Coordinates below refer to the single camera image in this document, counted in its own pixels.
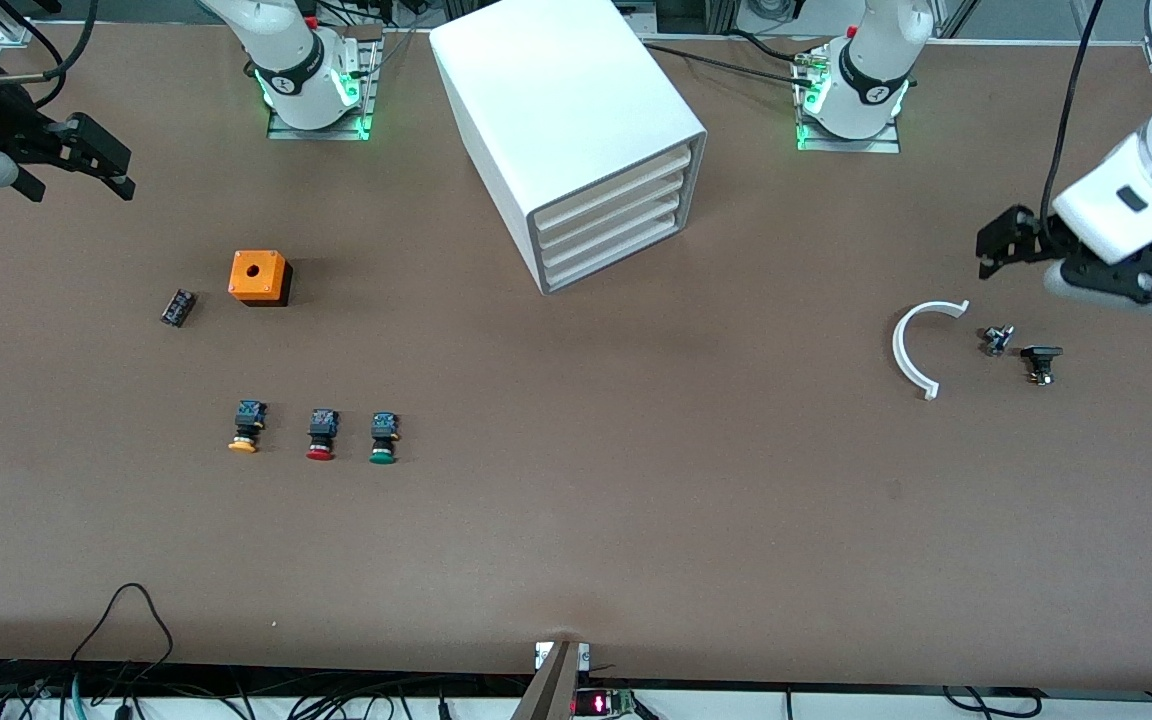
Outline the green mushroom push button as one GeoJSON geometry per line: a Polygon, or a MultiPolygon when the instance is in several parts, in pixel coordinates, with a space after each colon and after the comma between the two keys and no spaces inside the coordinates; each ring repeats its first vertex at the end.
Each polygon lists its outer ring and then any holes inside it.
{"type": "Polygon", "coordinates": [[[401,438],[401,418],[397,414],[372,414],[370,435],[372,446],[369,455],[371,464],[389,465],[396,462],[396,444],[401,438]]]}

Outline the yellow mushroom push button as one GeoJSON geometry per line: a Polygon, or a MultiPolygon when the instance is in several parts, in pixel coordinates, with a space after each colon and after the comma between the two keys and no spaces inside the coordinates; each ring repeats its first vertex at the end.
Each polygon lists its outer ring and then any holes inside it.
{"type": "Polygon", "coordinates": [[[265,427],[268,406],[256,397],[243,397],[236,409],[236,432],[228,444],[229,450],[238,454],[255,454],[259,450],[259,437],[265,427]]]}

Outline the red mushroom push button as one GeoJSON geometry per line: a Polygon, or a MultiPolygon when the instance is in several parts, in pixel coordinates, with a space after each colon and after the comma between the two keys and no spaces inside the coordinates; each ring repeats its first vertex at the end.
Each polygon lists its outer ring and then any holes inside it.
{"type": "Polygon", "coordinates": [[[332,461],[335,457],[334,444],[338,437],[339,414],[329,407],[316,407],[308,423],[306,458],[314,461],[332,461]]]}

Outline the small device with red display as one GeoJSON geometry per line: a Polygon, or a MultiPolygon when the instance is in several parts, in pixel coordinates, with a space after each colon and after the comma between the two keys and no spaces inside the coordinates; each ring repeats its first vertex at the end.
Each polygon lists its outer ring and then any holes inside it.
{"type": "Polygon", "coordinates": [[[577,689],[573,694],[573,720],[620,720],[636,714],[637,702],[631,691],[609,688],[577,689]]]}

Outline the small black switch part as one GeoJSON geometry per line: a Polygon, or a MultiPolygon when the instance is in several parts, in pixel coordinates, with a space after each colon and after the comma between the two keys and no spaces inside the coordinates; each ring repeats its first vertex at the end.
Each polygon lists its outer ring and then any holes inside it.
{"type": "Polygon", "coordinates": [[[1053,382],[1053,361],[1064,355],[1064,348],[1049,344],[1030,344],[1020,350],[1021,359],[1025,361],[1029,382],[1046,387],[1053,382]]]}

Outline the white curved plastic bracket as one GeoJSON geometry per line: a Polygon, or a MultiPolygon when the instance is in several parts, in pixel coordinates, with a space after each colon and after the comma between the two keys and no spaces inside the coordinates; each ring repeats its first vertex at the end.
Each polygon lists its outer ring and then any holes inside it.
{"type": "Polygon", "coordinates": [[[892,331],[890,351],[893,361],[895,361],[902,376],[904,376],[909,382],[914,382],[914,386],[923,393],[925,401],[932,401],[938,397],[938,393],[940,393],[940,382],[929,378],[927,374],[923,373],[922,370],[916,366],[914,359],[911,359],[911,355],[908,350],[908,342],[905,342],[905,333],[908,333],[909,325],[911,320],[914,320],[915,316],[919,314],[943,314],[957,319],[967,313],[969,306],[972,306],[972,301],[970,300],[963,300],[960,302],[943,300],[925,301],[923,304],[914,305],[905,310],[905,313],[901,316],[895,325],[895,328],[892,331]]]}

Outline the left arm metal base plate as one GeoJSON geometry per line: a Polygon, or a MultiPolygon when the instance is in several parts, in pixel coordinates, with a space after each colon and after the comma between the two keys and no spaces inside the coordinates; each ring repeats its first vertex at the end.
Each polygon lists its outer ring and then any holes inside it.
{"type": "Polygon", "coordinates": [[[801,55],[791,65],[791,79],[797,81],[797,150],[896,154],[897,115],[909,81],[896,86],[877,85],[859,94],[832,69],[829,59],[823,55],[801,55]]]}

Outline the orange button enclosure box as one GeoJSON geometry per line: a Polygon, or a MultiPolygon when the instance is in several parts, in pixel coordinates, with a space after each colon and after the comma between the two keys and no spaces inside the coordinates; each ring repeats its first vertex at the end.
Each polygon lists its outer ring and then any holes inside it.
{"type": "Polygon", "coordinates": [[[238,250],[232,255],[227,291],[244,306],[291,304],[291,263],[276,250],[238,250]]]}

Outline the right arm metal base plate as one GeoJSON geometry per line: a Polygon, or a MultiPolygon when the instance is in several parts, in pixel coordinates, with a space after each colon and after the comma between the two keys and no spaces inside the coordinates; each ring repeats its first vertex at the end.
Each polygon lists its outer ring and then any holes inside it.
{"type": "Polygon", "coordinates": [[[374,123],[384,50],[382,37],[365,41],[340,37],[333,47],[329,69],[319,73],[319,77],[332,88],[329,100],[338,104],[340,114],[332,123],[319,128],[300,128],[288,123],[278,113],[270,88],[262,86],[262,100],[268,108],[266,136],[270,141],[369,141],[374,123]]]}

